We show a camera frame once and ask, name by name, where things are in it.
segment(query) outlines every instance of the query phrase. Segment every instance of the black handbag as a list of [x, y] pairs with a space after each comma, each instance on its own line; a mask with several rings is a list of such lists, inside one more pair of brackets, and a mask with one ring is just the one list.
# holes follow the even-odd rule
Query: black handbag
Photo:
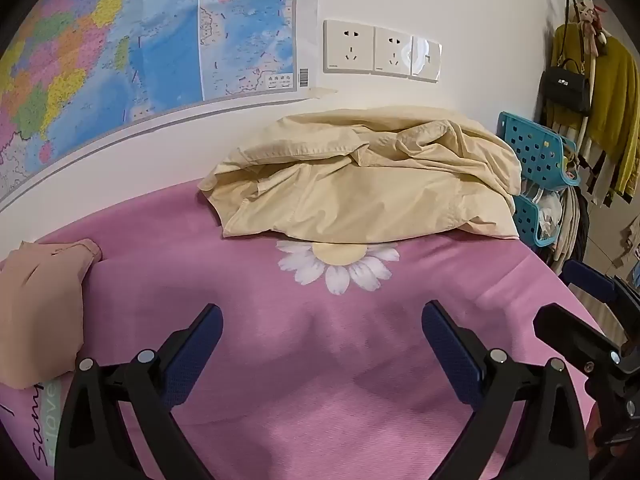
[[[575, 15], [578, 13], [578, 5], [573, 0]], [[542, 93], [551, 102], [569, 108], [584, 116], [589, 115], [591, 108], [589, 98], [589, 80], [584, 75], [584, 39], [582, 38], [582, 28], [578, 27], [580, 35], [580, 64], [575, 59], [564, 58], [564, 42], [566, 40], [566, 30], [569, 25], [569, 0], [566, 0], [566, 10], [564, 13], [564, 34], [562, 35], [562, 49], [558, 55], [558, 64], [546, 70], [543, 75]], [[573, 61], [578, 72], [572, 72], [564, 66]]]

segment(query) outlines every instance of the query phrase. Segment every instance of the map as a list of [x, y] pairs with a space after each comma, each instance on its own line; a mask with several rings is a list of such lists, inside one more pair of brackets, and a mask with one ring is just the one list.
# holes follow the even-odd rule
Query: map
[[308, 86], [295, 2], [40, 0], [0, 59], [0, 201], [137, 121]]
[[202, 95], [293, 88], [293, 0], [199, 0]]

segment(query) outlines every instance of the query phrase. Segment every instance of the beige bedding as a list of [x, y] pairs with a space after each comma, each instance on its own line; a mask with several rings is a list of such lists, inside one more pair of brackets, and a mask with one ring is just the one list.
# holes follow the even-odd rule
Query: beige bedding
[[459, 228], [518, 238], [520, 163], [476, 121], [426, 107], [285, 117], [200, 183], [225, 237], [375, 243]]

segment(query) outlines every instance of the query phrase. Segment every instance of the yellow sweater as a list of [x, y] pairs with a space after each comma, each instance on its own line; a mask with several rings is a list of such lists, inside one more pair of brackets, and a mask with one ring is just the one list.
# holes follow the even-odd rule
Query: yellow sweater
[[[553, 66], [558, 62], [563, 33], [564, 25], [561, 25], [554, 37]], [[577, 24], [570, 23], [564, 44], [565, 59], [569, 57], [580, 63], [579, 41]], [[586, 56], [584, 65], [587, 76], [590, 62], [590, 56]], [[571, 61], [564, 67], [572, 72], [578, 72]], [[616, 38], [608, 38], [607, 55], [596, 59], [596, 81], [586, 134], [618, 165], [615, 191], [619, 194], [627, 193], [630, 196], [633, 196], [636, 191], [640, 162], [639, 110], [640, 77], [636, 62]], [[546, 125], [551, 128], [554, 123], [579, 130], [582, 116], [549, 102]]]

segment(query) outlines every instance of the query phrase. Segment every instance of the white wall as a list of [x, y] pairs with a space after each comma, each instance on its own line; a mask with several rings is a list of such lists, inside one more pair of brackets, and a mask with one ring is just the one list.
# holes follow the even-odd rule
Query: white wall
[[336, 93], [192, 120], [133, 137], [50, 176], [0, 212], [0, 258], [127, 198], [204, 176], [252, 131], [284, 115], [332, 108], [415, 104], [453, 108], [495, 131], [500, 111], [532, 118], [548, 35], [564, 0], [320, 0], [336, 18], [402, 30], [443, 45], [437, 84], [375, 75], [322, 74]]

